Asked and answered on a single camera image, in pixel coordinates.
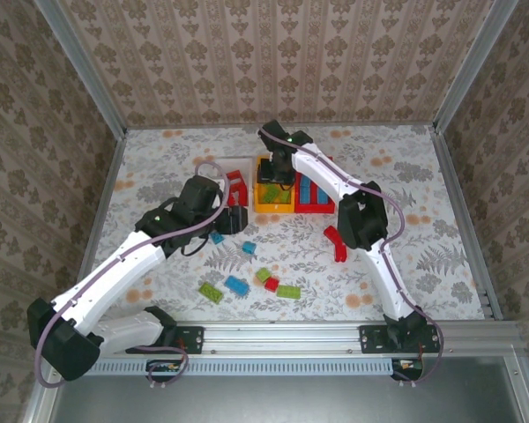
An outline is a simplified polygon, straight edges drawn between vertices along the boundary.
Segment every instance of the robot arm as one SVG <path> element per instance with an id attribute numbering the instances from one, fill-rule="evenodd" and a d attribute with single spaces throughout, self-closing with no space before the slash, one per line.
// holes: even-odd
<path id="1" fill-rule="evenodd" d="M 99 320 L 138 278 L 188 245 L 192 238 L 207 239 L 212 230 L 220 234 L 241 232 L 247 226 L 247 210 L 241 206 L 225 208 L 216 220 L 197 231 L 145 245 L 125 258 L 121 255 L 159 235 L 203 222 L 216 212 L 216 203 L 222 200 L 223 192 L 218 183 L 199 175 L 190 178 L 178 198 L 171 198 L 148 211 L 136 224 L 135 232 L 85 279 L 50 303 L 38 299 L 29 306 L 27 321 L 32 346 L 38 345 L 46 325 L 69 301 L 72 307 L 53 325 L 42 350 L 43 357 L 67 381 L 86 373 L 101 353 L 115 353 L 137 345 L 168 345 L 168 340 L 173 340 L 176 322 L 159 308 L 149 307 L 123 319 L 101 323 Z M 170 204 L 173 206 L 169 211 L 166 207 Z M 74 295 L 99 274 L 95 283 L 74 301 Z"/>
<path id="2" fill-rule="evenodd" d="M 427 322 L 404 299 L 407 297 L 409 303 L 415 305 L 415 300 L 407 291 L 388 247 L 385 247 L 384 260 L 382 244 L 388 235 L 384 200 L 356 188 L 362 186 L 381 192 L 380 187 L 375 182 L 364 183 L 344 172 L 302 131 L 290 135 L 278 122 L 271 121 L 263 126 L 259 136 L 272 153 L 272 157 L 268 162 L 261 162 L 257 170 L 258 180 L 291 185 L 294 183 L 295 172 L 300 172 L 308 176 L 339 206 L 339 234 L 349 248 L 359 249 L 370 269 L 382 300 L 390 341 L 397 349 L 415 342 L 415 333 L 423 330 Z M 304 147 L 306 151 L 281 145 L 271 136 Z"/>

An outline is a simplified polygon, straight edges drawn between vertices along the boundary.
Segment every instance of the red toy piece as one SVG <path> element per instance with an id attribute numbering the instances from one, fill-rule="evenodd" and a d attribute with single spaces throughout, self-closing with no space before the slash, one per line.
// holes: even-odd
<path id="1" fill-rule="evenodd" d="M 312 181 L 309 184 L 309 204 L 300 204 L 300 180 L 302 174 L 296 172 L 296 181 L 294 183 L 294 190 L 296 192 L 294 213 L 322 213 L 333 214 L 335 212 L 335 203 L 329 198 L 327 204 L 317 203 L 317 185 Z"/>
<path id="2" fill-rule="evenodd" d="M 247 185 L 241 176 L 241 172 L 234 170 L 227 174 L 229 180 L 229 198 L 227 199 L 227 205 L 243 205 L 247 207 L 249 202 L 249 196 L 247 193 Z"/>
<path id="3" fill-rule="evenodd" d="M 276 290 L 279 287 L 280 281 L 276 278 L 268 278 L 266 284 L 264 284 L 264 289 L 270 291 L 271 293 L 276 293 Z"/>
<path id="4" fill-rule="evenodd" d="M 346 261 L 346 245 L 337 229 L 334 226 L 328 226 L 324 230 L 324 235 L 335 245 L 335 263 L 344 263 Z"/>
<path id="5" fill-rule="evenodd" d="M 341 238 L 341 235 L 339 235 L 339 232 L 337 232 L 335 226 L 328 226 L 324 230 L 324 235 L 329 241 L 333 242 L 335 245 L 343 243 L 343 238 Z"/>
<path id="6" fill-rule="evenodd" d="M 346 245 L 335 244 L 335 263 L 346 262 Z"/>

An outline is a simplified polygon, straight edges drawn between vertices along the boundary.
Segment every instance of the yellow container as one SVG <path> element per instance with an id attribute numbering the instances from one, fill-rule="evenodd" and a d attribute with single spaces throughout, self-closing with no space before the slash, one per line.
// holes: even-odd
<path id="1" fill-rule="evenodd" d="M 260 164 L 262 159 L 268 159 L 269 156 L 258 156 L 257 157 L 257 166 L 255 169 L 258 171 L 258 165 Z M 279 196 L 276 197 L 274 200 L 272 200 L 271 203 L 265 203 L 264 197 L 266 195 L 267 190 L 269 189 L 270 185 L 273 185 L 278 188 L 278 190 L 282 191 L 282 188 L 278 183 L 276 184 L 270 184 L 270 183 L 258 183 L 257 182 L 257 174 L 255 174 L 255 186 L 253 190 L 253 197 L 255 198 L 255 212 L 257 213 L 294 213 L 294 205 L 295 205 L 295 190 L 294 185 L 288 190 L 290 193 L 290 196 L 288 198 L 288 203 L 281 203 Z"/>

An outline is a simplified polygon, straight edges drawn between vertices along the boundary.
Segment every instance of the red lego brick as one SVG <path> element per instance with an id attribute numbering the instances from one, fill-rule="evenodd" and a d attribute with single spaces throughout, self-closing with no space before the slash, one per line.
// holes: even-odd
<path id="1" fill-rule="evenodd" d="M 270 291 L 271 293 L 276 293 L 276 290 L 279 287 L 280 281 L 276 278 L 268 278 L 266 284 L 264 284 L 264 289 Z"/>
<path id="2" fill-rule="evenodd" d="M 341 238 L 341 235 L 339 235 L 339 232 L 337 232 L 337 229 L 335 229 L 335 226 L 328 226 L 324 230 L 324 235 L 335 245 L 343 243 L 343 239 Z"/>
<path id="3" fill-rule="evenodd" d="M 335 263 L 346 262 L 346 245 L 336 244 L 335 245 Z"/>
<path id="4" fill-rule="evenodd" d="M 234 170 L 227 174 L 229 180 L 229 198 L 227 199 L 227 205 L 242 205 L 247 207 L 249 202 L 249 194 L 247 191 L 247 185 L 243 180 L 241 172 Z"/>

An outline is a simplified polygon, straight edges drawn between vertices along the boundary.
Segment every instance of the blue lego brick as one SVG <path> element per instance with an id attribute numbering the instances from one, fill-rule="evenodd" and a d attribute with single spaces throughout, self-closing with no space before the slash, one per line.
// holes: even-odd
<path id="1" fill-rule="evenodd" d="M 300 188 L 300 204 L 309 204 L 309 187 Z"/>
<path id="2" fill-rule="evenodd" d="M 235 276 L 228 276 L 225 286 L 241 297 L 244 297 L 249 293 L 249 284 L 246 284 Z"/>
<path id="3" fill-rule="evenodd" d="M 329 197 L 325 194 L 325 191 L 322 189 L 317 189 L 317 203 L 318 204 L 327 204 L 329 203 Z"/>
<path id="4" fill-rule="evenodd" d="M 216 245 L 219 244 L 220 242 L 222 242 L 223 240 L 225 240 L 223 235 L 218 234 L 217 232 L 212 232 L 210 234 L 210 238 L 212 238 L 213 243 L 216 244 Z"/>
<path id="5" fill-rule="evenodd" d="M 255 242 L 246 241 L 243 243 L 241 249 L 247 254 L 254 254 L 256 247 L 257 247 L 257 244 Z"/>
<path id="6" fill-rule="evenodd" d="M 300 179 L 300 188 L 309 188 L 311 186 L 311 181 L 308 176 L 302 175 Z"/>

